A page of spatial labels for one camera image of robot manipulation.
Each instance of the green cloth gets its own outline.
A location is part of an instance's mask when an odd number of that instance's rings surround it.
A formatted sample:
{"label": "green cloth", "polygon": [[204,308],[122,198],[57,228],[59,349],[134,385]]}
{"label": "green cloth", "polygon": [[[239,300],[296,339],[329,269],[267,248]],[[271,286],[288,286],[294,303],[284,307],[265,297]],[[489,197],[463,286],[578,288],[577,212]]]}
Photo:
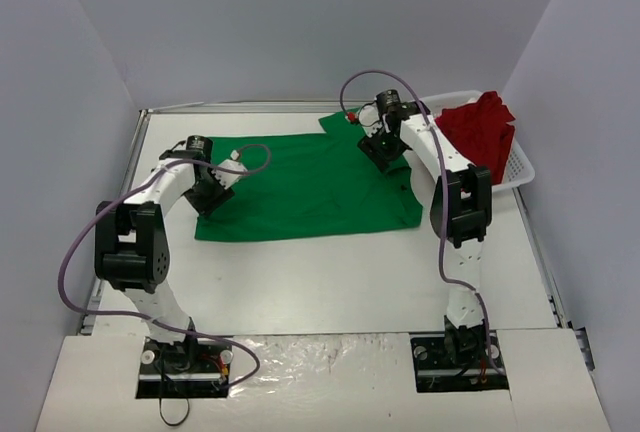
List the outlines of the green cloth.
{"label": "green cloth", "polygon": [[[419,226],[422,206],[404,158],[382,174],[357,147],[361,127],[342,113],[320,123],[325,134],[212,137],[214,163],[251,143],[267,145],[273,158],[265,171],[234,185],[235,197],[198,219],[196,239],[254,242]],[[248,169],[264,158],[259,148],[242,153]]]}

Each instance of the white mounting plate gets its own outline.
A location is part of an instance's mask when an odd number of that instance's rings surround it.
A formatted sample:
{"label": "white mounting plate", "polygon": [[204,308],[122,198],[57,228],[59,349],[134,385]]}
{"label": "white mounting plate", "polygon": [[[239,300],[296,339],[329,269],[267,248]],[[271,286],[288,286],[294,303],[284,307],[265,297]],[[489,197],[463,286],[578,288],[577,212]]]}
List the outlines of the white mounting plate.
{"label": "white mounting plate", "polygon": [[[327,113],[304,113],[304,104],[299,107],[299,113],[220,113],[219,107],[212,113],[192,107],[192,113],[152,114],[134,184],[144,180],[165,149],[188,135],[321,133],[318,119]],[[408,159],[414,191],[430,204],[433,179],[415,157]],[[555,327],[513,192],[493,194],[493,199],[481,282],[492,327]],[[437,237],[428,215],[413,230],[233,244],[196,241],[195,220],[195,211],[180,201],[166,228],[168,280],[199,330],[270,335],[443,328],[447,292],[437,273]],[[100,308],[131,310],[132,304],[107,284]],[[98,317],[93,333],[145,335],[147,327],[134,318]]]}
{"label": "white mounting plate", "polygon": [[[498,332],[510,391],[418,394],[407,334],[241,339],[262,370],[228,399],[191,401],[183,432],[608,432],[571,330]],[[141,337],[67,337],[37,432],[164,430],[135,400]],[[233,377],[252,367],[235,351]],[[169,420],[183,400],[163,401]]]}

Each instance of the white robotic arm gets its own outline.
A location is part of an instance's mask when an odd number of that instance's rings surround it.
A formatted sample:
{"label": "white robotic arm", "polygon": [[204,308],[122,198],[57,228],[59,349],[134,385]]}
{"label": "white robotic arm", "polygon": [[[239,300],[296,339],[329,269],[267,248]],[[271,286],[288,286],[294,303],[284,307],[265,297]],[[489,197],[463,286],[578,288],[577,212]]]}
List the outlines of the white robotic arm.
{"label": "white robotic arm", "polygon": [[[374,104],[360,110],[357,121],[366,137],[358,146],[382,171],[405,150],[412,149],[438,181],[431,208],[431,222],[436,234],[442,219],[441,171],[438,152],[431,131],[438,136],[449,180],[447,271],[448,278],[480,288],[482,246],[491,222],[491,181],[485,168],[475,167],[444,136],[433,116],[426,121],[415,103],[402,103],[397,91],[388,90],[376,97]],[[468,287],[449,286],[446,319],[455,328],[481,326],[483,314],[474,291]]]}
{"label": "white robotic arm", "polygon": [[[209,161],[212,143],[209,139],[191,136],[186,146],[179,143],[160,157],[151,171],[151,180],[166,169],[151,187],[131,196],[98,224],[96,230],[96,274],[121,290],[139,312],[151,319],[149,338],[160,344],[183,342],[185,334],[168,331],[153,324],[158,320],[171,327],[187,330],[190,317],[180,308],[166,281],[169,269],[169,249],[164,231],[164,217],[173,205],[185,196],[201,214],[208,215],[228,200],[231,187],[240,174],[216,171],[192,164],[168,168],[171,162],[184,158]],[[229,171],[246,172],[237,154],[220,167]]]}

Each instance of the plastic basket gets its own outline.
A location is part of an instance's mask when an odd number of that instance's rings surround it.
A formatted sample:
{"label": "plastic basket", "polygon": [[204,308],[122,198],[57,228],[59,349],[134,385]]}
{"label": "plastic basket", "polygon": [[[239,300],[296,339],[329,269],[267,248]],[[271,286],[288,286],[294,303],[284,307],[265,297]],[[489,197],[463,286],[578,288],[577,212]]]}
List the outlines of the plastic basket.
{"label": "plastic basket", "polygon": [[[442,114],[442,109],[451,109],[475,102],[481,95],[482,93],[477,90],[465,90],[461,92],[452,92],[450,94],[423,97],[422,101],[427,107],[429,107],[431,113],[435,117],[438,117]],[[507,161],[507,168],[505,170],[502,183],[494,185],[492,191],[500,192],[501,190],[519,187],[522,184],[531,182],[535,175],[531,162],[529,162],[529,159],[518,144],[518,141],[514,138],[513,143],[511,144],[511,152],[509,153],[509,160]]]}

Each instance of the white wall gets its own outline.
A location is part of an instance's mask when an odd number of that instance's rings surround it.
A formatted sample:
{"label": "white wall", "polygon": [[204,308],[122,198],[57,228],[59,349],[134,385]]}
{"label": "white wall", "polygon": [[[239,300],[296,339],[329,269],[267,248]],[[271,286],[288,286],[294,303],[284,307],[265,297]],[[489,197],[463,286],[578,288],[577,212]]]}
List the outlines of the white wall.
{"label": "white wall", "polygon": [[536,167],[526,204],[615,431],[640,424],[639,38],[638,0],[552,0],[504,90]]}
{"label": "white wall", "polygon": [[[0,429],[35,428],[62,338],[74,234],[122,181],[136,113],[77,0],[0,0]],[[83,303],[91,244],[68,284]]]}
{"label": "white wall", "polygon": [[[80,0],[136,104],[502,89],[549,0]],[[389,82],[360,81],[351,97]]]}

